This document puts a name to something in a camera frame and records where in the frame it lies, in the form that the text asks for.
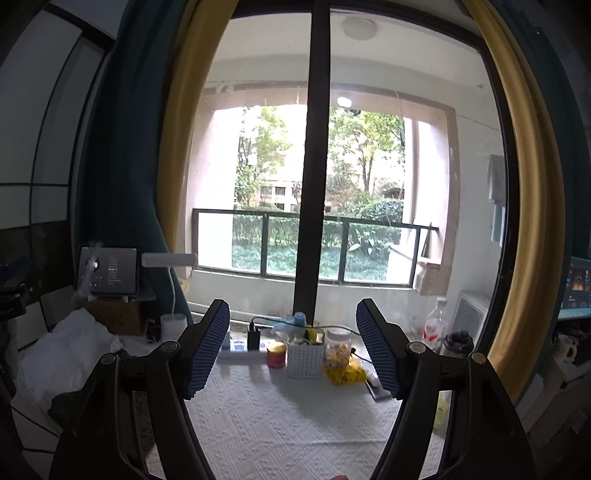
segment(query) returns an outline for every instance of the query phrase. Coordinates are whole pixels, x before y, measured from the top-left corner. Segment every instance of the black vertical window mullion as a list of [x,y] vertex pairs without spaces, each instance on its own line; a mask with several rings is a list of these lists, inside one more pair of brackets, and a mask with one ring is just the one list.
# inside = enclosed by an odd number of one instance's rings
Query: black vertical window mullion
[[310,34],[308,111],[302,174],[300,229],[295,267],[294,312],[314,320],[328,155],[330,108],[330,6],[329,0],[314,0]]

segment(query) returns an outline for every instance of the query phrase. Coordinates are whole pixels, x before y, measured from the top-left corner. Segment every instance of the metal screw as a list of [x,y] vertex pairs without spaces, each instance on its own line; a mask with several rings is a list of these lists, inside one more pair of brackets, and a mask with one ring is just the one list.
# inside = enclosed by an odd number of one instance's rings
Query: metal screw
[[164,353],[173,353],[178,347],[177,342],[164,342],[161,346],[160,349],[164,352]]
[[110,365],[115,361],[115,356],[112,353],[106,353],[100,358],[100,363],[103,365]]
[[474,360],[477,364],[481,365],[486,363],[486,357],[482,355],[482,353],[480,352],[473,353],[472,360]]
[[422,342],[412,342],[409,344],[408,348],[411,349],[411,352],[415,353],[423,353],[427,347]]

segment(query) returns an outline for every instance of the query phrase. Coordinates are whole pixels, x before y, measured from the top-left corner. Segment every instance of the balcony railing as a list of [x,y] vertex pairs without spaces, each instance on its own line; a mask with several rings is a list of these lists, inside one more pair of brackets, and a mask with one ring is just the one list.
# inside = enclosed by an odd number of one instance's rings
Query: balcony railing
[[[246,270],[243,268],[220,268],[210,265],[201,265],[199,263],[199,225],[200,225],[200,216],[201,215],[244,215],[244,216],[252,216],[252,217],[259,217],[261,219],[261,238],[260,238],[260,268],[259,271],[254,270]],[[245,275],[250,277],[262,277],[262,278],[277,278],[282,280],[292,280],[294,278],[293,275],[285,274],[285,273],[278,273],[275,271],[269,271],[268,269],[268,256],[269,256],[269,219],[272,218],[292,218],[298,219],[300,217],[299,213],[290,213],[290,212],[281,212],[281,211],[264,211],[264,210],[221,210],[221,209],[204,209],[204,208],[196,208],[193,209],[193,217],[192,217],[192,230],[193,230],[193,240],[192,240],[192,248],[193,253],[197,255],[198,265],[196,267],[197,270],[205,270],[205,271],[214,271],[214,272],[223,272],[223,273],[231,273],[231,274],[238,274],[238,275]],[[357,285],[357,286],[379,286],[379,287],[412,287],[415,272],[417,269],[417,260],[419,256],[419,247],[422,242],[425,243],[427,241],[428,235],[421,236],[421,231],[430,232],[438,230],[437,227],[434,226],[426,226],[426,225],[414,225],[410,223],[401,223],[401,222],[387,222],[387,221],[380,221],[380,220],[369,220],[369,219],[361,219],[361,218],[350,218],[350,217],[343,217],[343,216],[325,216],[325,222],[337,222],[340,223],[342,226],[342,232],[340,235],[339,241],[339,260],[338,260],[338,271],[336,278],[320,278],[320,283],[325,284],[334,284],[334,285]],[[409,232],[414,232],[414,236],[408,235],[406,236],[406,240],[404,245],[391,245],[392,252],[401,255],[402,257],[408,259],[410,261],[410,274],[408,277],[407,283],[392,283],[387,281],[376,281],[376,280],[350,280],[346,279],[346,265],[348,255],[351,255],[352,252],[350,251],[350,233],[352,231],[352,226],[355,225],[362,225],[362,226],[371,226],[371,227],[390,227],[390,228],[398,228],[398,229],[408,229]],[[215,231],[212,232],[212,235],[219,235],[220,232]],[[368,239],[369,244],[373,245],[372,240]]]

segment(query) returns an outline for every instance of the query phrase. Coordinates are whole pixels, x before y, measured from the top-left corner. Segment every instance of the green lawn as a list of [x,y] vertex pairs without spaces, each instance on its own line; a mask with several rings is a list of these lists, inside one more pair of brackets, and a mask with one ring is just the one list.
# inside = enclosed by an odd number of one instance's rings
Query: green lawn
[[[267,272],[282,275],[296,274],[296,247],[269,246]],[[320,254],[320,278],[337,279],[340,251],[337,247],[323,247]],[[260,245],[232,245],[232,267],[260,271]],[[368,258],[359,251],[347,253],[346,280],[385,281],[388,257]]]

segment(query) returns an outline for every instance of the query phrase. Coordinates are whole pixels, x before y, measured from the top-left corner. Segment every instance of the white plastic bag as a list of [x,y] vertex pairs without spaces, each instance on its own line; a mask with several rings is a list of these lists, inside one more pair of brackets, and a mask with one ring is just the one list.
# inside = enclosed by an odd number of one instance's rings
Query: white plastic bag
[[86,309],[75,310],[27,349],[18,375],[47,410],[56,395],[80,390],[103,354],[122,348]]

